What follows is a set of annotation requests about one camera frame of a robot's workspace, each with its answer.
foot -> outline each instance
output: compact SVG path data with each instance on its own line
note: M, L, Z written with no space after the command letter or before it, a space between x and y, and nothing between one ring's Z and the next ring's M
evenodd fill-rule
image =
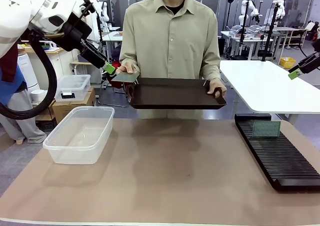
M24 139L19 139L15 141L16 145L22 145L24 143Z

white plastic bin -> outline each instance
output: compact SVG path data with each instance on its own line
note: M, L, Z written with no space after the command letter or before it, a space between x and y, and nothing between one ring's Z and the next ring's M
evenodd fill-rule
M67 75L59 79L55 101L83 101L90 88L90 75Z
M76 107L45 139L43 148L57 164L95 164L109 139L114 114L112 107Z

person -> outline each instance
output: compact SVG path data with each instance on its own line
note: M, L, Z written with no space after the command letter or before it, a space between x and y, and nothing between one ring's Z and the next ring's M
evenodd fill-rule
M227 88L221 82L218 22L196 0L143 0L125 12L121 67L116 73L140 72L143 78L210 81L208 94ZM141 118L202 118L200 110L144 110Z
M17 65L17 58L17 44L0 58L0 103L16 111L31 110L33 106L27 91L27 83ZM13 120L0 114L0 124L17 145L22 145L24 139L31 144L42 143L47 137L36 126L35 118Z

yellow bin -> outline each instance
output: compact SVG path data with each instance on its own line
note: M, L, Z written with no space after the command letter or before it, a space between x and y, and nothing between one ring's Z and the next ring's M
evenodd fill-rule
M280 66L284 67L285 69L291 69L296 64L296 60L292 57L282 57L280 60Z

dark brown serving tray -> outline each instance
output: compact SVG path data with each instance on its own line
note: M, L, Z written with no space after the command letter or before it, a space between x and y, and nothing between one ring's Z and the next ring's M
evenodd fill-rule
M139 78L126 87L130 105L139 110L218 110L227 105L222 97L208 95L204 79Z

